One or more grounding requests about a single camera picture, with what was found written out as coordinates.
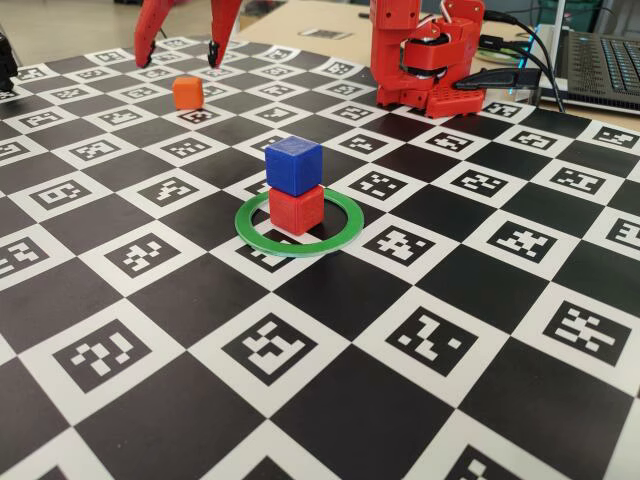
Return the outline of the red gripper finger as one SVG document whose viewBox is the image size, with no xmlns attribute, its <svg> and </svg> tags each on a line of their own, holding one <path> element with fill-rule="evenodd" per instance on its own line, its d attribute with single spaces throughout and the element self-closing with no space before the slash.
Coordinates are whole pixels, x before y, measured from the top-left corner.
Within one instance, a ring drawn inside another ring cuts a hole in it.
<svg viewBox="0 0 640 480">
<path fill-rule="evenodd" d="M 145 68 L 151 61 L 155 37 L 174 0 L 144 0 L 134 31 L 134 55 L 138 68 Z"/>
<path fill-rule="evenodd" d="M 242 0 L 211 1 L 211 40 L 208 50 L 211 68 L 218 68 L 223 61 L 241 4 Z"/>
</svg>

